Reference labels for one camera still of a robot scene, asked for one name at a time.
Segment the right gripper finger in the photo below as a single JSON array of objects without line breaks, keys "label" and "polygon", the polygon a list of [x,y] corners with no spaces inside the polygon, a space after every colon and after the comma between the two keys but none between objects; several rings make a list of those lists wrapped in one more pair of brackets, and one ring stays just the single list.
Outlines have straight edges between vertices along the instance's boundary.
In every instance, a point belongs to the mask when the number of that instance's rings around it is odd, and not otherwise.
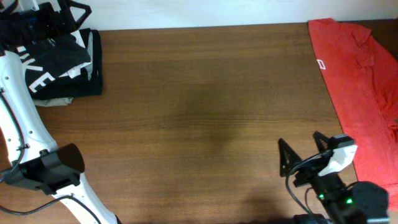
[{"label": "right gripper finger", "polygon": [[286,177],[289,172],[302,162],[301,157],[282,139],[278,140],[280,155],[280,176]]},{"label": "right gripper finger", "polygon": [[324,134],[315,131],[313,133],[313,139],[315,141],[315,144],[317,145],[317,149],[319,152],[330,152],[332,151],[332,140],[331,138],[328,138]]}]

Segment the dark green Nike t-shirt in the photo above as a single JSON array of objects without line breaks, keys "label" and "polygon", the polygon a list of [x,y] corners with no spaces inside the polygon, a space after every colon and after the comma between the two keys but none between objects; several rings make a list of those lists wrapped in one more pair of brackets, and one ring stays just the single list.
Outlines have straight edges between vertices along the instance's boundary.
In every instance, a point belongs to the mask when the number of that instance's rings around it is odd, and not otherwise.
[{"label": "dark green Nike t-shirt", "polygon": [[18,47],[26,85],[31,94],[36,94],[58,78],[67,77],[73,67],[90,62],[84,47],[76,43],[71,34],[41,40]]}]

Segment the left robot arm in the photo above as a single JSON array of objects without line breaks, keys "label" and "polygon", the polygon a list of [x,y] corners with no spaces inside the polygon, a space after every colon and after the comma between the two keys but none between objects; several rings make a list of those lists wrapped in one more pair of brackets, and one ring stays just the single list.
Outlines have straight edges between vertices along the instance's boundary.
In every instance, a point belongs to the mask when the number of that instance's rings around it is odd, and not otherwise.
[{"label": "left robot arm", "polygon": [[80,223],[119,223],[89,185],[80,150],[75,144],[58,147],[25,84],[18,52],[29,43],[78,30],[91,14],[86,4],[58,4],[58,12],[49,2],[16,12],[18,1],[14,1],[1,12],[1,131],[11,163],[1,171],[1,182],[53,197],[29,214],[62,202]]}]

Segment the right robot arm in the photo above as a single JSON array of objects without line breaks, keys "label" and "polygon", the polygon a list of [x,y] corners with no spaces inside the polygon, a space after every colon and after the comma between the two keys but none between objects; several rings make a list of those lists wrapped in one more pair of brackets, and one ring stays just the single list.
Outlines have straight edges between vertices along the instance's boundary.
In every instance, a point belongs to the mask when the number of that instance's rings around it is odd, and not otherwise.
[{"label": "right robot arm", "polygon": [[[304,210],[294,215],[292,223],[389,223],[389,196],[381,186],[368,181],[357,181],[346,185],[339,173],[354,159],[357,145],[346,134],[326,137],[316,131],[313,138],[318,153],[302,159],[284,139],[278,140],[280,176],[293,200]],[[311,211],[307,202],[301,202],[290,185],[309,185],[326,216]]]}]

